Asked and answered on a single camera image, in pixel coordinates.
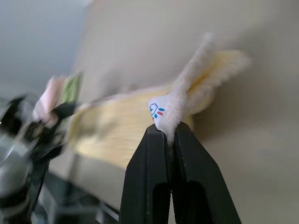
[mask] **beige wall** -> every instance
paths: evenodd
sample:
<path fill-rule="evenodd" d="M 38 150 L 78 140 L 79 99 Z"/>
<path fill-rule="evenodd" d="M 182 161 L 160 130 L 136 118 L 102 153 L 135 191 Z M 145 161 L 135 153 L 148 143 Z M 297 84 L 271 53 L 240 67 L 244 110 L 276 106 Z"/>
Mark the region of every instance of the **beige wall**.
<path fill-rule="evenodd" d="M 81 100 L 176 76 L 200 35 L 214 32 L 220 48 L 243 49 L 254 65 L 196 116 L 197 136 L 219 164 L 244 224 L 297 223 L 298 9 L 296 0 L 95 1 L 75 66 L 85 70 Z"/>

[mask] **cartoon face sticker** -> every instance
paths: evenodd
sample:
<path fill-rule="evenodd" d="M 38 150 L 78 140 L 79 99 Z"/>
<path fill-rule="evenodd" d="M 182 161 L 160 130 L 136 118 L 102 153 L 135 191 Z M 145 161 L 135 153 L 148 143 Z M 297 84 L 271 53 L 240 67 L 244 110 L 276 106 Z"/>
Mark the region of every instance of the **cartoon face sticker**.
<path fill-rule="evenodd" d="M 150 114 L 151 114 L 153 119 L 157 118 L 158 115 L 162 116 L 163 113 L 161 111 L 165 111 L 165 109 L 159 108 L 157 104 L 151 104 L 149 106 L 149 110 L 150 110 Z"/>

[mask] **small printed face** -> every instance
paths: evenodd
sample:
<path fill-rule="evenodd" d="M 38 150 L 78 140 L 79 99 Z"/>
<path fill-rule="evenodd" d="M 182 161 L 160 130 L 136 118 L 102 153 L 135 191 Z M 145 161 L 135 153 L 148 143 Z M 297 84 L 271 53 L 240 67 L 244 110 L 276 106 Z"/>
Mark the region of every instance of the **small printed face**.
<path fill-rule="evenodd" d="M 165 111 L 164 108 L 159 108 L 157 104 L 151 104 L 149 106 L 149 110 L 150 110 L 150 114 L 152 116 L 153 119 L 157 118 L 158 115 L 163 115 L 163 113 L 161 111 Z"/>

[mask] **white wall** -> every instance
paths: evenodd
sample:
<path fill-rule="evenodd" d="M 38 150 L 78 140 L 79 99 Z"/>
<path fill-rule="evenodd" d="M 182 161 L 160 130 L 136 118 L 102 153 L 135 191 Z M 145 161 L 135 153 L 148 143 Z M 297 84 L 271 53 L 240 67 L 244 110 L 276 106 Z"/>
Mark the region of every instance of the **white wall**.
<path fill-rule="evenodd" d="M 1 90 L 40 94 L 69 75 L 87 12 L 83 0 L 0 1 Z"/>
<path fill-rule="evenodd" d="M 177 75 L 206 30 L 220 48 L 245 50 L 252 68 L 219 90 L 196 116 L 195 132 L 219 164 L 242 223 L 295 224 L 298 9 L 296 0 L 96 1 L 74 69 L 85 70 L 81 99 L 98 98 L 116 79 L 145 87 Z"/>

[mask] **clip jaw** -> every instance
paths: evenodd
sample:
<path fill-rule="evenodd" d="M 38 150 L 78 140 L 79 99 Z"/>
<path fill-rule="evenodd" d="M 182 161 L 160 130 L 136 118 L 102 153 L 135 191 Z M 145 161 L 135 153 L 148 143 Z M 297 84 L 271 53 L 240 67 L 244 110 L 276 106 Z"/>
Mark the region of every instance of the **clip jaw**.
<path fill-rule="evenodd" d="M 173 147 L 155 125 L 127 166 L 120 224 L 168 223 L 172 193 L 177 224 L 240 224 L 218 165 L 181 122 Z"/>

